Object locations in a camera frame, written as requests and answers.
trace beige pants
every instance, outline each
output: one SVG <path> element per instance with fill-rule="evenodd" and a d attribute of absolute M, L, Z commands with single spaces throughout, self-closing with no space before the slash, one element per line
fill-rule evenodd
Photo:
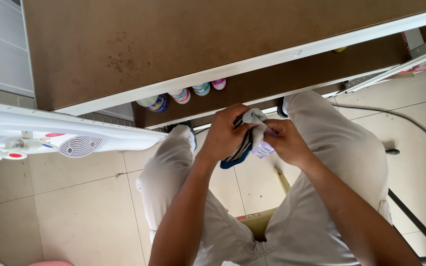
<path fill-rule="evenodd" d="M 342 116 L 312 91 L 287 96 L 287 113 L 314 154 L 390 221 L 387 159 L 370 131 Z M 176 127 L 144 167 L 138 188 L 151 240 L 192 166 L 188 128 Z M 195 265 L 358 265 L 308 178 L 301 173 L 257 242 L 211 193 Z"/>

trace person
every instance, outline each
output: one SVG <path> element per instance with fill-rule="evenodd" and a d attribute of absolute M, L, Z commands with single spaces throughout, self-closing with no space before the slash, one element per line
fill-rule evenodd
<path fill-rule="evenodd" d="M 278 136 L 264 141 L 302 172 L 266 241 L 256 241 L 208 190 L 218 161 L 254 126 L 233 126 L 248 110 L 217 112 L 195 159 L 194 136 L 178 125 L 147 162 L 138 189 L 153 240 L 149 265 L 421 265 L 391 225 L 382 143 L 312 91 L 285 97 L 290 119 L 265 121 Z"/>

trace bottle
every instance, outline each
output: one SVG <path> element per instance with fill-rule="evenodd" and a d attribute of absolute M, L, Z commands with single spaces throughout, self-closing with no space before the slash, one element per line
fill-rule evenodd
<path fill-rule="evenodd" d="M 140 106 L 143 106 L 155 113 L 162 113 L 167 109 L 168 106 L 167 98 L 165 98 L 165 96 L 163 96 L 162 94 L 137 100 L 136 102 Z"/>
<path fill-rule="evenodd" d="M 174 90 L 169 92 L 169 94 L 176 102 L 180 103 L 181 105 L 188 103 L 192 97 L 188 88 Z"/>
<path fill-rule="evenodd" d="M 212 81 L 213 88 L 217 90 L 222 90 L 226 87 L 226 79 L 219 79 L 216 81 Z"/>
<path fill-rule="evenodd" d="M 200 96 L 205 96 L 210 92 L 210 82 L 192 86 L 193 91 Z"/>

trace hand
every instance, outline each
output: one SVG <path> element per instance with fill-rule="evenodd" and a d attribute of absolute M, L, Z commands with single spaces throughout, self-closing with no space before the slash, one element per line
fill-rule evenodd
<path fill-rule="evenodd" d="M 233 154 L 241 144 L 248 124 L 242 124 L 234 129 L 236 117 L 243 115 L 250 108 L 242 104 L 234 104 L 216 112 L 213 123 L 208 130 L 205 142 L 198 152 L 198 156 L 218 162 Z"/>
<path fill-rule="evenodd" d="M 276 137 L 264 133 L 264 141 L 275 149 L 284 162 L 303 170 L 316 159 L 291 120 L 268 119 L 264 123 L 277 133 Z"/>

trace shoe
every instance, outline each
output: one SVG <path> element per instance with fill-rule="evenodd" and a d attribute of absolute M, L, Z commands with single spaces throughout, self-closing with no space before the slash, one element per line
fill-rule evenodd
<path fill-rule="evenodd" d="M 279 104 L 277 105 L 277 114 L 281 117 L 281 118 L 288 118 L 289 116 L 287 115 L 287 112 L 284 111 L 284 98 L 282 97 L 281 99 L 279 99 Z"/>
<path fill-rule="evenodd" d="M 178 125 L 186 125 L 190 128 L 190 134 L 188 135 L 188 138 L 189 138 L 188 142 L 190 143 L 191 150 L 194 151 L 196 149 L 197 144 L 196 144 L 196 135 L 195 135 L 195 132 L 193 131 L 192 121 L 188 120 L 185 122 L 168 125 L 167 132 L 170 133 L 174 129 L 174 127 Z"/>

